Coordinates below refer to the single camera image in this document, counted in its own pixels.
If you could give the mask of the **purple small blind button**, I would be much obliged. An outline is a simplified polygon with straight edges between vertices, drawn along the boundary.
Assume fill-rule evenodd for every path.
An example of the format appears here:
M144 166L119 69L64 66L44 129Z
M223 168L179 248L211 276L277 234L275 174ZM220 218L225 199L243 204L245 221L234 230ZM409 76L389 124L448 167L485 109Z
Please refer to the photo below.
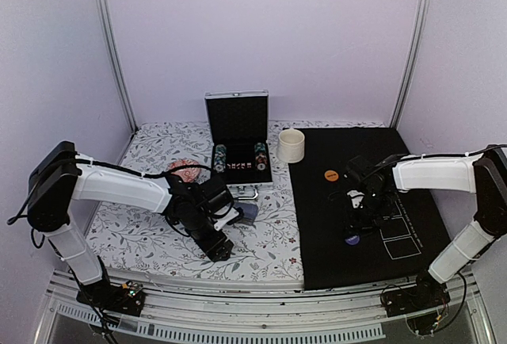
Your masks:
M345 243L350 246L355 246L360 243L360 235L354 234L354 235L347 235L345 238Z

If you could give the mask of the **orange big blind button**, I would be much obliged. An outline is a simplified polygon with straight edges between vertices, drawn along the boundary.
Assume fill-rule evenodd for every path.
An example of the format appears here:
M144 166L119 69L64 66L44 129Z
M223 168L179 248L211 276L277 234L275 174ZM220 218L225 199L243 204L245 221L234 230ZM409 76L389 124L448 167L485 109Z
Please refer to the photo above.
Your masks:
M324 173L324 178L328 182L336 182L339 179L339 173L336 170L326 170Z

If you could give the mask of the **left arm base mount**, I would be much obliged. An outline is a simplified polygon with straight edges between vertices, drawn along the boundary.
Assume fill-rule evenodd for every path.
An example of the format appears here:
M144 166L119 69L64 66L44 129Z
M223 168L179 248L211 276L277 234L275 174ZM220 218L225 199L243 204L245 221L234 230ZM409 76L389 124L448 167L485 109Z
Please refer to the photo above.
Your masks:
M123 315L140 317L146 294L143 284L136 281L125 281L114 285L106 270L102 270L101 279L89 285L77 281L79 292L76 300L88 304L97 310L117 312Z

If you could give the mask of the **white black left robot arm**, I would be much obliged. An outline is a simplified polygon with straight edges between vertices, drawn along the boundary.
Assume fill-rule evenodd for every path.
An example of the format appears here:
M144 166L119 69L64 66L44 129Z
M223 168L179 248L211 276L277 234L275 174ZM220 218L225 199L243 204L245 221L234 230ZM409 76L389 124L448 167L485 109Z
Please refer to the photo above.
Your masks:
M62 141L29 177L29 193L9 225L28 221L59 252L88 296L102 308L117 299L114 285L105 280L100 258L91 250L71 215L75 201L127 205L163 216L181 235L191 238L213 262L226 261L233 244L223 228L241 219L230 190L218 175L202 183L187 182L179 167L159 174L131 170L80 154Z

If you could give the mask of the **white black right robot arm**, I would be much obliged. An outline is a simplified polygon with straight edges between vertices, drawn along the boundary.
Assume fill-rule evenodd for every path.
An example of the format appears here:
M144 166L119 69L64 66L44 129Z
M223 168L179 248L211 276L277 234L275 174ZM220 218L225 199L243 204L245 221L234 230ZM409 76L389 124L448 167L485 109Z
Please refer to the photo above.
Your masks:
M439 298L443 283L506 234L506 145L464 153L395 154L376 164L360 155L350 159L345 166L349 210L344 240L354 245L365 233L378 230L395 198L416 190L436 196L447 219L461 212L471 215L410 290L410 303L426 309Z

